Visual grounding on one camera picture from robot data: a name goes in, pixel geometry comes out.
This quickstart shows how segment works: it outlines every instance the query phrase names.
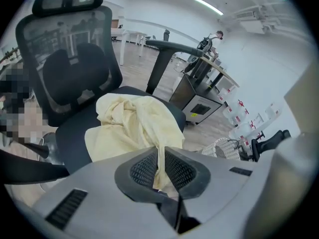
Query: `cream cloth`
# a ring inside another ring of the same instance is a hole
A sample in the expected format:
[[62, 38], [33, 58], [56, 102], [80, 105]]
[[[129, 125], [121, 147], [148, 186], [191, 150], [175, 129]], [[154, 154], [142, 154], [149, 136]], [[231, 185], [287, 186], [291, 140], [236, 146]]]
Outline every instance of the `cream cloth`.
[[156, 146], [158, 170], [154, 187], [163, 188], [164, 147], [182, 148], [184, 135], [167, 107], [153, 97], [108, 93], [96, 103], [101, 126], [85, 132], [85, 144], [93, 162], [130, 151]]

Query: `wooden floor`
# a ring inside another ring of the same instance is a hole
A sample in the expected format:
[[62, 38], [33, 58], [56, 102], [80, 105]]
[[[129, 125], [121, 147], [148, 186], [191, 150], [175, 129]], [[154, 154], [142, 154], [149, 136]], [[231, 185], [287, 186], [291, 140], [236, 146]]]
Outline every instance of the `wooden floor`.
[[[120, 60], [120, 42], [113, 43], [117, 60]], [[123, 74], [122, 86], [132, 86], [141, 90], [147, 87], [148, 79], [151, 75], [152, 68], [155, 64], [158, 51], [144, 47], [143, 56], [138, 56], [139, 47], [134, 44], [127, 43], [124, 65], [120, 66]], [[186, 64], [179, 59], [173, 59], [170, 62], [158, 87], [154, 92], [154, 96], [168, 101], [172, 95], [172, 86]], [[228, 132], [232, 129], [231, 125], [222, 115], [221, 107], [209, 118], [199, 125], [188, 125], [184, 129], [184, 149], [195, 151], [200, 150], [221, 137], [228, 137]], [[25, 104], [24, 117], [21, 118], [21, 126], [19, 126], [20, 136], [31, 137], [32, 141], [39, 141], [47, 132], [54, 132], [56, 128], [43, 125], [42, 113], [36, 101], [27, 102]], [[37, 159], [37, 155], [18, 143], [12, 143], [6, 151], [25, 158]], [[44, 189], [52, 187], [58, 182], [46, 183], [42, 185]], [[39, 197], [44, 194], [44, 190], [39, 184], [33, 185], [7, 185], [8, 192], [11, 196], [19, 199], [29, 206], [32, 206]], [[165, 189], [170, 197], [176, 198], [176, 191], [172, 185], [168, 185]]]

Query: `air conditioner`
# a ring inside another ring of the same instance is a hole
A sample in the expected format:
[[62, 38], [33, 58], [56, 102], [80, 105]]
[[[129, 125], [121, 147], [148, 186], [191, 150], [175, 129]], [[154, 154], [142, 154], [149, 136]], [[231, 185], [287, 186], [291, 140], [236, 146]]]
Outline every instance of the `air conditioner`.
[[254, 11], [242, 12], [236, 15], [238, 20], [252, 20], [257, 19]]

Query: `ceiling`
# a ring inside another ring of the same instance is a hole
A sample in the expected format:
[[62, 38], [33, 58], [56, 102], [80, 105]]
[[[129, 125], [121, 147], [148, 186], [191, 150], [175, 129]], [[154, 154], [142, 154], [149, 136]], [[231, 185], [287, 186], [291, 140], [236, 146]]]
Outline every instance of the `ceiling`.
[[[193, 0], [180, 0], [193, 5]], [[219, 23], [228, 31], [242, 28], [236, 15], [254, 11], [265, 32], [281, 34], [301, 41], [312, 42], [302, 18], [289, 0], [204, 0], [224, 13], [212, 11]]]

